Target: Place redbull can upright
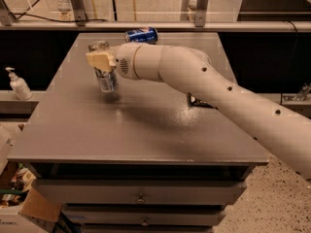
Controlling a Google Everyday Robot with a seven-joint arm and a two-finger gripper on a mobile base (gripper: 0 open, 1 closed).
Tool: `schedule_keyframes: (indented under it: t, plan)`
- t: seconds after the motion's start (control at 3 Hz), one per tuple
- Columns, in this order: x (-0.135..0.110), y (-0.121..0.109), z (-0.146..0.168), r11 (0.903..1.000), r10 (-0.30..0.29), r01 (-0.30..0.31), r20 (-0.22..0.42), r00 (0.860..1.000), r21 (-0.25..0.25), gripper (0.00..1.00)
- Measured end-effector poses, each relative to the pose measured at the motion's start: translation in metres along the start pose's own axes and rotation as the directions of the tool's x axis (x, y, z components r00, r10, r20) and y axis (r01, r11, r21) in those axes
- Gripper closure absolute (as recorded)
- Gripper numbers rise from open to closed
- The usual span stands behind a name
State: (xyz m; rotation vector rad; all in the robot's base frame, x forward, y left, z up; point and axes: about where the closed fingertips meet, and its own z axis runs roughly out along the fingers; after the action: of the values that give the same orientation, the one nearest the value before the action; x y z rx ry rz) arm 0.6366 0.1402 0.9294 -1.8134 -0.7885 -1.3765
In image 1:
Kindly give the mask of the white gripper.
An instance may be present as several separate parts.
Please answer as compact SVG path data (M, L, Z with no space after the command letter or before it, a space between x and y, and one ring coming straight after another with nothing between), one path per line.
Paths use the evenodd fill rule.
M106 51L92 51L86 54L88 64L104 72L112 72L117 68L118 74L131 80L138 80L135 72L135 55L142 47L138 43L126 43L120 46L111 47L112 54Z

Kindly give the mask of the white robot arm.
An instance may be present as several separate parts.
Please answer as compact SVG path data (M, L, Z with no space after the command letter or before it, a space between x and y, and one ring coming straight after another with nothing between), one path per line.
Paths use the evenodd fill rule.
M311 120L226 79L209 56L187 47L126 43L86 55L90 66L131 80L164 82L217 108L311 180Z

